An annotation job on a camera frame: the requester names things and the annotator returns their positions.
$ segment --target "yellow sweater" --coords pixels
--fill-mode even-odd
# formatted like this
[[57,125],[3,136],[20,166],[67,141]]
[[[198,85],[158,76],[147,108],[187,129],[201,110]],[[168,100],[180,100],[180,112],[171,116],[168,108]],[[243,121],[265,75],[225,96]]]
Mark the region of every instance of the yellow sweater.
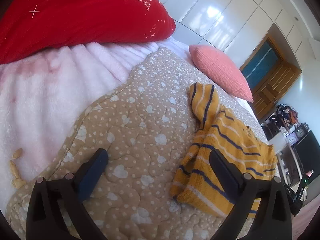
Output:
[[[248,172],[264,180],[274,177],[277,158],[272,146],[257,139],[250,127],[236,119],[230,109],[220,105],[213,85],[191,85],[190,101],[192,111],[200,121],[200,130],[180,163],[170,194],[178,202],[225,218],[234,203],[228,200],[210,167],[211,150],[219,149],[241,173]],[[251,215],[256,213],[259,203],[255,200]]]

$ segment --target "blue gripper pad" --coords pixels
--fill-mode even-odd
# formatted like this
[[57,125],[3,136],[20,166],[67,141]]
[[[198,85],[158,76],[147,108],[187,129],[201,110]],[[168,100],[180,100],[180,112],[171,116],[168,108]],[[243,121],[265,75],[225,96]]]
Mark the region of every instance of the blue gripper pad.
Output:
[[98,149],[98,151],[98,153],[96,153],[98,154],[98,156],[96,157],[95,161],[91,163],[91,166],[88,168],[87,173],[79,183],[78,199],[81,202],[90,197],[101,174],[108,164],[108,152],[104,149]]

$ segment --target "pink pillow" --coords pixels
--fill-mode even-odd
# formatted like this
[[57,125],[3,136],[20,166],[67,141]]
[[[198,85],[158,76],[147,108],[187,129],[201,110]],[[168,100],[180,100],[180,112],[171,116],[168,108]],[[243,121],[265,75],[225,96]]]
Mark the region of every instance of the pink pillow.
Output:
[[189,51],[196,67],[228,94],[253,102],[247,81],[225,53],[208,45],[190,45]]

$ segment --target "polka dot fabric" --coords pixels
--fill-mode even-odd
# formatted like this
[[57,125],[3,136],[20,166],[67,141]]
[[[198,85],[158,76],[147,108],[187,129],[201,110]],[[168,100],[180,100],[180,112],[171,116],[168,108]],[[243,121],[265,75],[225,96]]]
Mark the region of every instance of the polka dot fabric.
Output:
[[[173,176],[199,128],[188,102],[188,88],[194,82],[212,84],[166,48],[150,54],[126,84],[80,115],[57,157],[40,176],[63,178],[104,148],[109,163],[83,204],[109,240],[210,239],[223,219],[176,203],[169,195]],[[216,88],[221,103],[234,109],[236,117],[266,141],[253,117]],[[7,219],[22,239],[35,179],[19,189],[7,207]],[[62,215],[77,236],[68,214],[63,211]],[[241,236],[251,223],[248,219]]]

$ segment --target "red pillowcase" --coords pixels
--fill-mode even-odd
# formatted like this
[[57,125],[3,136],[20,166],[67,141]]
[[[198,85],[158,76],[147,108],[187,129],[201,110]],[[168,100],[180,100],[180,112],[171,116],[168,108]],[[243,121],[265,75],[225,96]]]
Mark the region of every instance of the red pillowcase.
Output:
[[14,0],[0,21],[0,64],[46,47],[159,41],[174,30],[158,0]]

